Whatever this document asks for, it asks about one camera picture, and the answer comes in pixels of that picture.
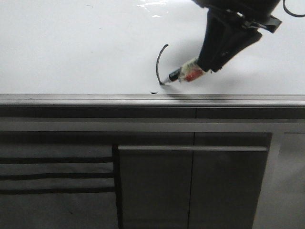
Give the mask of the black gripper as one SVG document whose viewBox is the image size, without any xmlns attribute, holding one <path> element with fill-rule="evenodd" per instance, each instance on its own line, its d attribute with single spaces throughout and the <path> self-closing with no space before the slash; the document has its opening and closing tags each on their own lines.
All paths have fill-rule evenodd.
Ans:
<svg viewBox="0 0 305 229">
<path fill-rule="evenodd" d="M 204 71 L 217 72 L 262 37 L 257 30 L 241 31 L 237 17 L 223 10 L 240 13 L 247 21 L 253 21 L 271 33 L 282 24 L 272 15 L 278 0 L 196 0 L 195 3 L 202 8 L 209 8 L 205 38 L 197 62 Z"/>
</svg>

